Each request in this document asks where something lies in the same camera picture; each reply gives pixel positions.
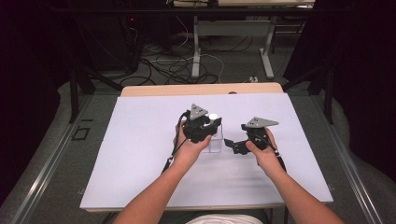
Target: forearm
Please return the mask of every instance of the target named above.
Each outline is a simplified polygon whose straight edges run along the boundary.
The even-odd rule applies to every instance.
[[[158,223],[186,168],[169,167],[151,185],[133,198],[114,223]]]
[[[271,178],[296,223],[344,223],[286,173]]]

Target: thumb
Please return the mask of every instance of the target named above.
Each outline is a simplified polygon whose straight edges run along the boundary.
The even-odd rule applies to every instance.
[[[246,142],[247,149],[249,149],[255,156],[260,151],[251,141]]]
[[[204,142],[205,144],[208,145],[208,144],[210,143],[210,140],[211,140],[211,139],[212,139],[212,135],[208,135],[208,136],[204,139],[203,142]]]

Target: white shirt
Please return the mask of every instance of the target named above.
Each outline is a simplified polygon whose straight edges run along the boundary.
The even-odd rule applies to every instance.
[[[255,217],[246,215],[213,214],[197,217],[186,224],[263,224]]]

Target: hand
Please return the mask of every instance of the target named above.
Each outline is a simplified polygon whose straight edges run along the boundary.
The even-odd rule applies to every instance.
[[[180,126],[177,127],[179,131],[177,139],[178,150],[175,154],[174,165],[183,167],[188,170],[194,165],[201,151],[209,145],[212,136],[207,136],[202,142],[193,143],[186,138],[186,135],[184,135],[183,126],[185,122],[185,120],[182,120],[180,122]]]
[[[267,128],[265,128],[265,131],[270,138],[270,143],[272,143],[274,148],[277,148],[274,136],[271,131]],[[246,146],[256,156],[260,167],[270,178],[276,174],[279,174],[279,172],[284,172],[282,166],[280,166],[280,163],[277,160],[275,152],[270,147],[267,147],[265,150],[260,150],[251,141],[247,141]]]

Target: wooden table edge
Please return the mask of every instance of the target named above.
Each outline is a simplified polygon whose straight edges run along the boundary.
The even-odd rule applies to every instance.
[[[283,93],[279,83],[232,83],[232,84],[193,84],[161,86],[129,86],[121,92],[121,97],[131,96],[172,96],[208,95],[229,93]]]

